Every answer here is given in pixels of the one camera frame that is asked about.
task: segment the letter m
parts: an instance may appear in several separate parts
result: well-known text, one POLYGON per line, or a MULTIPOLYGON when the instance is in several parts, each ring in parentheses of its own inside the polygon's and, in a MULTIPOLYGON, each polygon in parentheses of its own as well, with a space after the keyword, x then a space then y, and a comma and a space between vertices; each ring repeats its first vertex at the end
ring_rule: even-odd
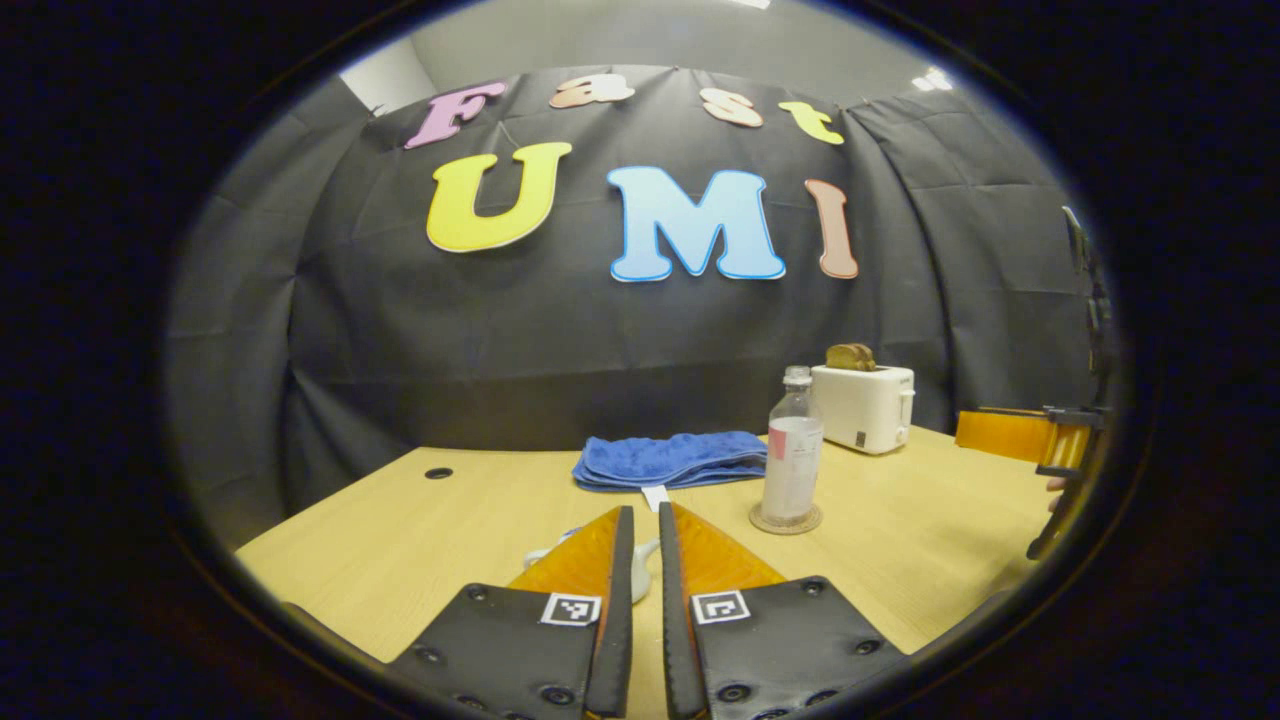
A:
POLYGON ((607 179, 622 191, 623 250, 609 268, 616 279, 652 282, 671 274, 671 260, 658 251, 659 231, 694 277, 707 269, 721 231, 724 252, 716 261, 721 274, 776 279, 787 272, 786 263, 773 254, 764 224, 760 176, 721 170, 698 205, 660 168, 617 168, 607 179))

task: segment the blue towel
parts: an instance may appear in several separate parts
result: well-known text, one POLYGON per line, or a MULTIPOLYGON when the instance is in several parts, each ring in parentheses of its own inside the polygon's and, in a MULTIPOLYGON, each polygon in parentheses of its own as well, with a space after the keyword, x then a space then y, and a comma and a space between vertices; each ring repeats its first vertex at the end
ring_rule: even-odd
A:
POLYGON ((573 468, 573 479, 579 487, 596 492, 726 483, 764 477, 767 454, 759 438, 739 430, 616 442, 593 437, 573 468))

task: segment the table surface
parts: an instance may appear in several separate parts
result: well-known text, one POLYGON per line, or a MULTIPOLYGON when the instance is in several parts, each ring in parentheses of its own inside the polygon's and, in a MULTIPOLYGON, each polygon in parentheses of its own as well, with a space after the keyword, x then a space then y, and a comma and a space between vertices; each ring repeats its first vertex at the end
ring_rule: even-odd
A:
MULTIPOLYGON (((617 505, 635 507, 636 544, 658 537, 640 493, 577 488, 571 452, 413 450, 237 551, 293 602, 389 662, 466 583, 504 585, 526 552, 617 505), (452 468, 428 479, 431 468, 452 468)), ((861 455, 823 445, 814 501, 824 519, 800 536, 748 520, 763 479, 671 491, 788 579, 826 575, 902 652, 955 625, 1036 566, 1027 544, 1048 521, 1033 462, 956 447, 911 428, 906 446, 861 455)), ((634 606, 628 717, 663 717, 660 553, 634 606)))

